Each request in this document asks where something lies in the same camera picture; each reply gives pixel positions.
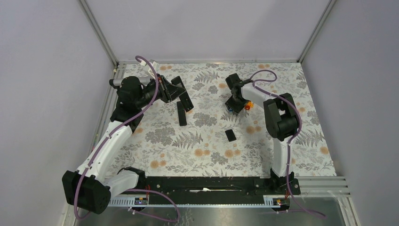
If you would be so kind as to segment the black remote control back up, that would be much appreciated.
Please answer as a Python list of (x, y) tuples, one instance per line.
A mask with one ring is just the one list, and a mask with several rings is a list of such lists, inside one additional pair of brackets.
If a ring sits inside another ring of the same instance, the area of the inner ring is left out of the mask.
[(176, 103), (176, 106), (177, 106), (179, 126), (181, 126), (181, 127), (186, 126), (187, 125), (186, 111), (184, 109), (182, 102), (178, 101)]

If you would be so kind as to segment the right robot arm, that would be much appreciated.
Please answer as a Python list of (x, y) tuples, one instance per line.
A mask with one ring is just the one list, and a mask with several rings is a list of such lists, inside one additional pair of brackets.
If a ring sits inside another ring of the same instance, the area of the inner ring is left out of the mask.
[(273, 164), (268, 186), (276, 194), (288, 189), (294, 180), (290, 169), (291, 143), (302, 128), (291, 94), (276, 95), (257, 86), (251, 79), (242, 80), (234, 73), (225, 79), (231, 96), (225, 102), (228, 110), (239, 114), (249, 102), (264, 111), (266, 130), (273, 138)]

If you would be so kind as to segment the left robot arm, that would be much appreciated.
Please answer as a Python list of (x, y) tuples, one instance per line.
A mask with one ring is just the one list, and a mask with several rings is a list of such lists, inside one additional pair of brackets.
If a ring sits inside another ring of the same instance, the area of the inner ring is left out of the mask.
[(193, 108), (180, 76), (171, 81), (160, 74), (156, 78), (129, 76), (111, 79), (109, 84), (118, 98), (103, 137), (75, 171), (68, 170), (62, 177), (67, 203), (95, 214), (104, 212), (113, 197), (129, 189), (139, 194), (148, 187), (145, 172), (133, 167), (124, 167), (106, 178), (111, 162), (140, 124), (144, 108), (156, 100), (170, 103), (177, 98), (184, 110)]

